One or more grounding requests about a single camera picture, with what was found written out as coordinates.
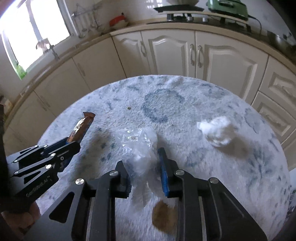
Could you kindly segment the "person's left hand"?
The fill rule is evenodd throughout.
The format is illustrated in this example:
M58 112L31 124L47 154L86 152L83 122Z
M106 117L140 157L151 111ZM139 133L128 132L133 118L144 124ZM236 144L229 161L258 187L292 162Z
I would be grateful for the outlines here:
M6 223L13 230L21 231L30 228L41 216L36 202L33 202L28 211L15 214L4 211L1 213Z

